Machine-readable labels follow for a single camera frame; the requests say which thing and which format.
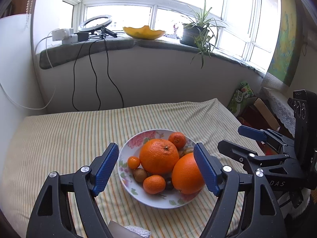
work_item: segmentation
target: spider plant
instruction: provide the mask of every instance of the spider plant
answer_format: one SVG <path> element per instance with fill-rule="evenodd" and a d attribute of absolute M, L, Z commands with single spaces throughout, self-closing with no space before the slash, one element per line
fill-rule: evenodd
<path fill-rule="evenodd" d="M 198 30 L 199 30 L 199 36 L 198 37 L 193 36 L 193 38 L 199 52 L 193 56 L 193 58 L 191 59 L 191 62 L 194 60 L 194 58 L 197 55 L 201 55 L 201 69 L 202 69 L 204 64 L 204 55 L 208 55 L 209 57 L 211 57 L 210 53 L 213 52 L 215 48 L 215 46 L 210 43 L 210 40 L 214 37 L 214 34 L 212 34 L 212 36 L 208 36 L 208 31 L 206 28 L 203 31 L 201 31 L 200 29 Z"/>
<path fill-rule="evenodd" d="M 209 15 L 210 10 L 212 9 L 212 7 L 210 7 L 208 10 L 206 9 L 206 0 L 204 1 L 203 9 L 200 8 L 198 12 L 196 12 L 188 4 L 186 4 L 186 5 L 194 13 L 194 19 L 195 20 L 193 20 L 192 18 L 186 16 L 191 21 L 191 23 L 185 25 L 184 28 L 193 28 L 194 26 L 199 26 L 199 27 L 202 27 L 202 28 L 216 27 L 217 26 L 217 21 L 221 21 L 221 20 L 216 20 L 215 18 L 208 18 L 208 15 Z"/>
<path fill-rule="evenodd" d="M 194 20 L 191 19 L 190 17 L 187 16 L 187 18 L 191 21 L 191 23 L 187 24 L 184 26 L 184 28 L 193 28 L 195 26 L 199 26 L 203 28 L 203 31 L 201 31 L 199 28 L 199 36 L 195 37 L 191 35 L 194 39 L 194 42 L 196 46 L 199 49 L 199 52 L 196 55 L 201 55 L 201 68 L 204 65 L 204 55 L 208 55 L 211 57 L 211 52 L 213 52 L 215 46 L 210 43 L 210 40 L 212 38 L 215 38 L 215 44 L 218 41 L 218 32 L 219 28 L 225 28 L 223 26 L 219 26 L 217 24 L 217 21 L 220 21 L 221 23 L 224 23 L 222 20 L 216 20 L 215 18 L 209 18 L 209 12 L 212 9 L 210 7 L 208 10 L 206 9 L 206 0 L 204 0 L 204 6 L 203 9 L 199 9 L 198 12 L 196 12 L 192 7 L 187 5 L 194 13 Z"/>

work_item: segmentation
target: white bowl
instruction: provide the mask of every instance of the white bowl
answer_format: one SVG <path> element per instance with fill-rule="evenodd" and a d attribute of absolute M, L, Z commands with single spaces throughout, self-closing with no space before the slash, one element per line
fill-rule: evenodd
<path fill-rule="evenodd" d="M 148 140 L 151 139 L 165 139 L 167 140 L 169 135 L 174 133 L 171 130 L 164 129 L 153 129 L 140 132 L 130 138 L 126 144 L 122 147 L 119 160 L 118 160 L 118 173 L 120 176 L 121 183 L 128 193 L 136 200 L 142 202 L 147 206 L 152 206 L 156 208 L 177 208 L 191 202 L 199 192 L 194 194 L 185 195 L 178 192 L 176 189 L 172 191 L 162 191 L 160 195 L 151 195 L 144 191 L 142 184 L 135 181 L 133 178 L 132 170 L 127 166 L 127 160 L 131 156 L 139 157 L 140 148 Z M 193 140 L 186 137 L 187 142 L 183 149 L 194 147 L 196 144 Z"/>

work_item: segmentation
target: windowsill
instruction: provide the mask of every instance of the windowsill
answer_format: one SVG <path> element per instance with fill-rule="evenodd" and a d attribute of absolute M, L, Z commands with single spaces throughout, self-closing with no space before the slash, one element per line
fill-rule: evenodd
<path fill-rule="evenodd" d="M 89 47 L 92 42 L 96 39 L 90 39 L 83 44 L 83 47 L 80 51 L 80 55 L 78 58 L 82 58 L 89 54 Z M 130 49 L 134 46 L 145 47 L 145 48 L 156 48 L 156 49 L 169 49 L 169 50 L 177 50 L 184 51 L 190 53 L 197 53 L 198 49 L 196 47 L 191 47 L 187 45 L 183 45 L 180 43 L 179 39 L 172 39 L 168 37 L 161 37 L 155 40 L 144 40 L 144 39 L 133 39 L 132 37 L 127 36 L 124 33 L 119 33 L 117 38 L 107 37 L 107 49 L 109 51 L 113 50 L 123 50 Z M 71 45 L 59 45 L 55 47 L 50 47 L 47 49 L 48 56 L 52 63 L 53 67 L 62 65 L 64 63 L 74 61 L 77 58 L 78 51 L 82 45 L 82 42 L 78 42 Z M 105 51 L 105 44 L 103 40 L 97 41 L 94 45 L 92 45 L 90 49 L 90 54 L 95 54 Z M 224 54 L 221 50 L 214 49 L 213 53 L 211 53 L 212 57 L 217 57 L 219 59 L 239 64 L 243 67 L 248 67 L 249 69 L 254 70 L 260 76 L 264 77 L 265 73 L 261 71 L 259 68 L 255 68 L 250 65 L 248 62 L 244 60 L 235 58 L 234 56 Z M 40 68 L 43 70 L 50 69 L 50 63 L 46 56 L 46 50 L 43 50 L 40 54 Z"/>

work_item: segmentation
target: white cable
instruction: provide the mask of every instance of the white cable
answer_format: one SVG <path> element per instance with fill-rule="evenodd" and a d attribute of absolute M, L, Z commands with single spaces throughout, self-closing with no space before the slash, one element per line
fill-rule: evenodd
<path fill-rule="evenodd" d="M 50 37 L 52 37 L 52 36 L 44 37 L 37 43 L 37 45 L 35 47 L 35 50 L 34 50 L 34 54 L 36 54 L 36 50 L 37 50 L 37 47 L 39 46 L 40 42 L 42 42 L 44 39 L 47 39 L 47 38 L 50 38 Z"/>
<path fill-rule="evenodd" d="M 36 45 L 36 47 L 35 47 L 35 51 L 34 51 L 34 54 L 35 54 L 35 53 L 36 53 L 36 49 L 37 49 L 39 43 L 42 42 L 44 39 L 46 39 L 46 42 L 45 42 L 46 56 L 47 56 L 47 59 L 49 60 L 50 66 L 51 66 L 52 68 L 53 68 L 53 66 L 52 66 L 52 64 L 51 64 L 51 61 L 50 61 L 50 59 L 49 59 L 49 54 L 48 54 L 48 52 L 47 52 L 47 39 L 48 39 L 49 37 L 52 37 L 52 36 L 50 36 L 50 34 L 51 34 L 54 30 L 50 31 L 50 33 L 47 35 L 47 37 L 42 38 L 42 39 L 37 43 L 37 45 Z M 5 96 L 11 101 L 11 103 L 13 103 L 13 104 L 15 104 L 15 105 L 17 105 L 17 106 L 20 106 L 20 107 L 22 107 L 22 108 L 29 109 L 29 110 L 43 110 L 43 109 L 45 109 L 45 108 L 50 104 L 50 102 L 52 101 L 52 99 L 53 99 L 53 97 L 54 97 L 54 95 L 55 95 L 55 91 L 56 91 L 56 87 L 54 87 L 54 93 L 53 93 L 51 99 L 49 100 L 49 102 L 46 104 L 46 106 L 44 106 L 44 107 L 42 107 L 42 108 L 30 108 L 30 107 L 25 107 L 25 106 L 22 106 L 22 105 L 20 105 L 20 104 L 18 104 L 18 103 L 16 103 L 16 102 L 14 102 L 14 101 L 9 97 L 9 95 L 7 94 L 7 92 L 4 90 L 4 88 L 3 88 L 2 84 L 1 84 L 1 82 L 0 82 L 0 87 L 1 87 L 1 89 L 3 90 Z"/>
<path fill-rule="evenodd" d="M 3 86 L 1 85 L 1 83 L 0 83 L 0 87 L 1 87 L 1 89 L 3 90 L 4 94 L 6 95 L 6 97 L 7 97 L 13 104 L 15 104 L 15 105 L 17 105 L 17 106 L 20 106 L 20 107 L 22 107 L 22 108 L 25 108 L 25 109 L 30 109 L 30 110 L 42 110 L 42 109 L 46 108 L 46 107 L 49 105 L 49 103 L 52 101 L 53 96 L 54 96 L 55 91 L 56 91 L 56 87 L 55 87 L 55 88 L 54 88 L 54 93 L 53 93 L 53 95 L 52 95 L 52 97 L 51 97 L 51 100 L 47 103 L 46 106 L 44 106 L 44 107 L 42 107 L 42 108 L 29 108 L 29 107 L 25 107 L 25 106 L 19 105 L 18 103 L 15 103 L 15 102 L 9 97 L 9 95 L 7 94 L 7 92 L 5 92 L 5 90 L 4 90 Z"/>
<path fill-rule="evenodd" d="M 47 35 L 46 41 L 45 41 L 46 56 L 47 56 L 47 60 L 49 60 L 49 63 L 50 63 L 50 66 L 52 67 L 52 69 L 53 69 L 53 66 L 52 66 L 52 63 L 51 63 L 51 61 L 50 61 L 50 59 L 49 59 L 49 54 L 48 54 L 48 52 L 47 52 L 47 39 L 48 39 L 49 35 L 50 35 L 54 30 L 58 30 L 58 29 L 59 29 L 59 28 L 53 29 L 53 30 Z"/>

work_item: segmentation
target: window frame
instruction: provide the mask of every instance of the window frame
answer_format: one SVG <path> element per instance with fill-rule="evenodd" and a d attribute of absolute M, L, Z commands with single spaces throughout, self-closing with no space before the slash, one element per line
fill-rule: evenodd
<path fill-rule="evenodd" d="M 70 3 L 74 5 L 73 9 L 73 20 L 72 20 L 72 26 L 76 26 L 74 28 L 74 31 L 78 31 L 78 26 L 81 22 L 85 20 L 87 7 L 93 7 L 93 6 L 101 6 L 101 5 L 136 5 L 136 6 L 146 6 L 150 7 L 150 18 L 149 18 L 149 26 L 150 28 L 154 28 L 155 20 L 156 20 L 156 14 L 158 9 L 164 9 L 164 10 L 174 10 L 178 11 L 180 13 L 183 13 L 187 16 L 194 16 L 194 14 L 191 12 L 191 9 L 188 8 L 187 5 L 184 2 L 180 2 L 177 0 L 63 0 L 67 3 Z M 227 22 L 227 15 L 228 15 L 228 5 L 229 0 L 223 0 L 222 4 L 222 13 L 221 16 L 214 15 L 212 13 L 209 14 L 210 18 L 215 18 L 217 20 L 223 20 L 226 25 L 226 30 L 230 34 L 236 36 L 237 38 L 243 40 L 246 45 L 244 48 L 244 52 L 242 57 L 235 55 L 237 59 L 245 61 L 247 64 L 257 68 L 258 70 L 262 71 L 263 73 L 266 73 L 267 70 L 263 69 L 262 67 L 250 62 L 253 48 L 259 47 L 269 53 L 273 53 L 273 50 L 267 50 L 266 48 L 261 47 L 255 42 L 256 35 L 258 32 L 259 27 L 259 21 L 260 21 L 260 12 L 261 12 L 261 0 L 253 0 L 252 4 L 252 13 L 251 13 L 251 20 L 250 20 L 250 26 L 248 33 L 240 33 L 231 23 Z M 190 5 L 195 11 L 199 11 L 199 8 L 193 5 Z M 222 37 L 224 29 L 220 28 L 218 32 L 218 41 L 215 44 L 216 50 L 226 54 L 228 53 L 226 50 L 220 49 L 220 41 Z"/>

